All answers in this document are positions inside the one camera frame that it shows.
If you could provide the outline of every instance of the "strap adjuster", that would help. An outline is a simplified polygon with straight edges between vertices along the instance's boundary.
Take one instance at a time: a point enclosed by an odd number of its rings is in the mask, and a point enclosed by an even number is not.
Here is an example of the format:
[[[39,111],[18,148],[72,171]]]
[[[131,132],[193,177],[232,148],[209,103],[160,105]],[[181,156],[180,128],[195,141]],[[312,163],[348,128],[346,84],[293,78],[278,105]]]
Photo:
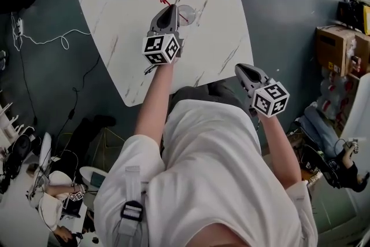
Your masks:
[[[123,205],[121,217],[141,222],[143,220],[144,207],[137,201],[128,201]]]

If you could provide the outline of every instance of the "open cardboard box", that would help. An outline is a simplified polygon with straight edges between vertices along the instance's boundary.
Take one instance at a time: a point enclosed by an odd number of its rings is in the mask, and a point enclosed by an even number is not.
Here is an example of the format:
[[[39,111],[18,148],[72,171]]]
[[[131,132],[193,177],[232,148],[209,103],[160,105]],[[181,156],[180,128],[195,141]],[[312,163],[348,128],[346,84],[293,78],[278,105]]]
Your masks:
[[[370,36],[347,27],[317,27],[316,53],[321,66],[340,76],[352,72],[351,56],[361,58],[360,71],[353,71],[354,75],[361,77],[370,72]]]

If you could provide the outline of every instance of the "dark green floor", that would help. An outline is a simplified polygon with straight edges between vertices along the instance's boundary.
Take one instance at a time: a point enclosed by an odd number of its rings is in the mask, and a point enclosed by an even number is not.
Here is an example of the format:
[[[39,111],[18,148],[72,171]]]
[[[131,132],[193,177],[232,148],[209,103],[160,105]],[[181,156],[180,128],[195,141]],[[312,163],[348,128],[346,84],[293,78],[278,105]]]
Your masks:
[[[316,26],[329,24],[334,19],[337,1],[242,0],[255,65],[280,80],[291,94],[287,110],[280,115],[285,129],[319,93],[320,68],[315,60],[313,37]],[[25,34],[36,41],[49,40],[71,29],[88,32],[78,0],[36,0],[34,6],[21,13],[21,17]],[[10,63],[1,75],[2,96],[6,102],[14,102],[12,113],[20,115],[20,122],[32,124],[33,114],[23,82],[20,55],[12,45],[10,17],[1,16],[0,19],[10,52]],[[45,131],[58,133],[75,103],[72,87],[81,88],[83,74],[98,57],[90,36],[71,33],[68,42],[70,48],[64,50],[59,41],[35,45],[24,40],[25,72],[40,135]],[[236,79],[230,79],[229,83],[243,97]],[[76,114],[64,131],[71,132],[83,117],[100,113],[114,116],[117,125],[112,130],[126,139],[133,132],[139,108],[124,105],[100,62],[86,77]],[[259,135],[261,143],[265,143],[262,129]],[[113,138],[108,142],[110,146],[119,143]],[[90,148],[89,162],[96,144]],[[105,153],[105,169],[110,168],[119,152],[120,149],[109,149]],[[94,165],[102,168],[102,164],[102,149],[99,149]]]

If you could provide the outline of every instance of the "white t-shirt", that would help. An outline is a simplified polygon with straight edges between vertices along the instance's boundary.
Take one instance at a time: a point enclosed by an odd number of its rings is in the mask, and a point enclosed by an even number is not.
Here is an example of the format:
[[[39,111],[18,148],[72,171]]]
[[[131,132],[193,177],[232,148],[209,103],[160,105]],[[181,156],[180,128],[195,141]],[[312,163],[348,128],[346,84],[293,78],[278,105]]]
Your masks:
[[[95,199],[95,227],[106,247],[125,203],[125,167],[133,165],[149,183],[151,247],[185,246],[212,223],[226,225],[251,247],[317,245],[306,183],[284,190],[241,109],[180,101],[166,123],[164,147],[161,159],[152,139],[126,141]]]
[[[54,171],[49,175],[49,185],[70,185],[72,179],[61,171]],[[62,216],[63,202],[69,194],[59,194],[55,198],[44,193],[39,203],[39,214],[51,231],[56,230]]]

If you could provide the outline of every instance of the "white desk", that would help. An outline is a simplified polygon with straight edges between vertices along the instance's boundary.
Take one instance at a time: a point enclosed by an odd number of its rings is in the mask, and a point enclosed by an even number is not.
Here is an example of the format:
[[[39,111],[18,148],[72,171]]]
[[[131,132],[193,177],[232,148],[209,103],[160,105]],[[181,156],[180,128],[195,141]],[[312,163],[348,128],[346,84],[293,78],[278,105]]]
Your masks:
[[[199,10],[197,19],[180,27],[183,55],[175,65],[171,92],[234,76],[239,62],[253,64],[241,0],[168,0]],[[79,0],[92,38],[114,85],[127,106],[143,102],[154,71],[142,56],[142,39],[159,0]]]

